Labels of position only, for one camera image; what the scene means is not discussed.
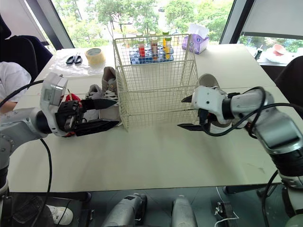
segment white wire basket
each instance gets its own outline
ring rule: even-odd
[[[191,123],[197,117],[190,103],[181,102],[198,85],[195,54],[189,51],[192,42],[188,40],[192,37],[169,36],[170,51],[163,49],[167,35],[144,37],[145,58],[138,49],[142,38],[114,40],[119,111],[127,130],[155,123]],[[151,39],[155,37],[157,55],[151,49]]]

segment tape roll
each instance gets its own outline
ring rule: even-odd
[[[105,56],[99,48],[92,48],[85,52],[85,56],[90,65],[102,64],[105,61]]]

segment tissue box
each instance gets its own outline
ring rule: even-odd
[[[205,39],[197,34],[192,34],[192,41],[189,44],[189,51],[196,54],[200,54],[203,50],[207,48],[209,42],[209,37]],[[188,36],[186,36],[182,43],[182,49],[186,50],[188,43]]]

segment black chair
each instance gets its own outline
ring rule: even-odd
[[[11,31],[0,15],[0,61],[15,62],[31,75],[33,82],[52,54],[38,38],[30,35],[11,36]]]
[[[275,80],[290,103],[303,106],[303,56],[293,59]]]

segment white cloth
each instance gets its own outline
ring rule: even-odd
[[[29,84],[30,80],[30,74],[17,63],[0,62],[0,99],[6,98],[13,91]],[[18,102],[26,91],[26,89],[22,90],[9,101]]]

